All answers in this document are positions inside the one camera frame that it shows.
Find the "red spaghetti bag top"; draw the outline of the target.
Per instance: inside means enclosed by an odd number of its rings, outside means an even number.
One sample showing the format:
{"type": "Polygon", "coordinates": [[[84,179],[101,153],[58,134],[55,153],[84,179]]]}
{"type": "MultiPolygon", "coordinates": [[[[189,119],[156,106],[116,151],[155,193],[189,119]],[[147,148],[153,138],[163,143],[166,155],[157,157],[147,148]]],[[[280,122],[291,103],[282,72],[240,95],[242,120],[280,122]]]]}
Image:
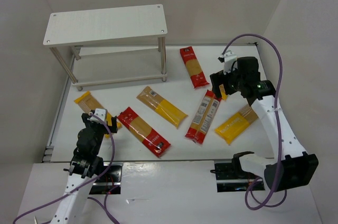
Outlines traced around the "red spaghetti bag top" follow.
{"type": "Polygon", "coordinates": [[[199,88],[209,85],[193,48],[191,46],[181,48],[180,55],[188,71],[193,87],[199,88]]]}

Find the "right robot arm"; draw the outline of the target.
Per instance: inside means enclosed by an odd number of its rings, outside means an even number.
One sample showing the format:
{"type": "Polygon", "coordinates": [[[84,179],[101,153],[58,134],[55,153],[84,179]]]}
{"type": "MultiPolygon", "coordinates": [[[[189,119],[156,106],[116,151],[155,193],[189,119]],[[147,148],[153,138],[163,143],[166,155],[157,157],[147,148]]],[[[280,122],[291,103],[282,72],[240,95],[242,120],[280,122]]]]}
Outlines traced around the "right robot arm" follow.
{"type": "Polygon", "coordinates": [[[237,153],[232,158],[235,172],[261,177],[274,192],[308,185],[318,167],[318,158],[308,154],[293,133],[274,85],[261,79],[257,58],[226,55],[218,59],[223,69],[210,75],[213,93],[221,97],[221,86],[227,95],[239,92],[260,119],[274,153],[273,158],[251,151],[237,153]]]}

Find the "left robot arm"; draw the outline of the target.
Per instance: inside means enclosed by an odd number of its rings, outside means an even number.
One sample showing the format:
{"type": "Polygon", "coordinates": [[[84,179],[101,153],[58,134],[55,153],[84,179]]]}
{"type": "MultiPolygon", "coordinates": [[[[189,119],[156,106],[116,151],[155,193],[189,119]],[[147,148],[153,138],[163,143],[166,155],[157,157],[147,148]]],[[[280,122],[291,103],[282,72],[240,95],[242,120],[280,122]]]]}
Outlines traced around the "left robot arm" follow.
{"type": "Polygon", "coordinates": [[[85,128],[77,136],[63,198],[51,223],[79,223],[87,197],[96,179],[102,176],[104,161],[98,156],[102,140],[108,133],[117,132],[116,118],[107,125],[107,110],[97,108],[81,115],[85,128]]]}

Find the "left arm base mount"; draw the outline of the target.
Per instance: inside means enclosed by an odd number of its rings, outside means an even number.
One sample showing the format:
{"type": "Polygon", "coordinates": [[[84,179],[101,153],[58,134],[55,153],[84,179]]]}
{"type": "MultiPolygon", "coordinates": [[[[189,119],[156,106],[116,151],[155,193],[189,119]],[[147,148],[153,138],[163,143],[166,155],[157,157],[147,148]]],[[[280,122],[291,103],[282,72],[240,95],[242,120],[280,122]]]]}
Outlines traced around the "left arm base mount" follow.
{"type": "Polygon", "coordinates": [[[90,195],[120,194],[123,163],[113,163],[109,170],[93,184],[90,195]]]}

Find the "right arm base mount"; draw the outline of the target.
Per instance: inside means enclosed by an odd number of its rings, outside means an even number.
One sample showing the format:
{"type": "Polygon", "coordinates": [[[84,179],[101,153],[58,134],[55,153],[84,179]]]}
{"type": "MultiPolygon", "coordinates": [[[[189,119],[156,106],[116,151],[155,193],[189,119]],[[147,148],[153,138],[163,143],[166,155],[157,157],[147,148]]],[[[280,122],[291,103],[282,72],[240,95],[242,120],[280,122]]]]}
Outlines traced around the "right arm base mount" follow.
{"type": "Polygon", "coordinates": [[[231,161],[216,161],[214,168],[210,170],[215,175],[217,192],[245,192],[256,178],[255,175],[245,172],[244,176],[238,176],[231,161]]]}

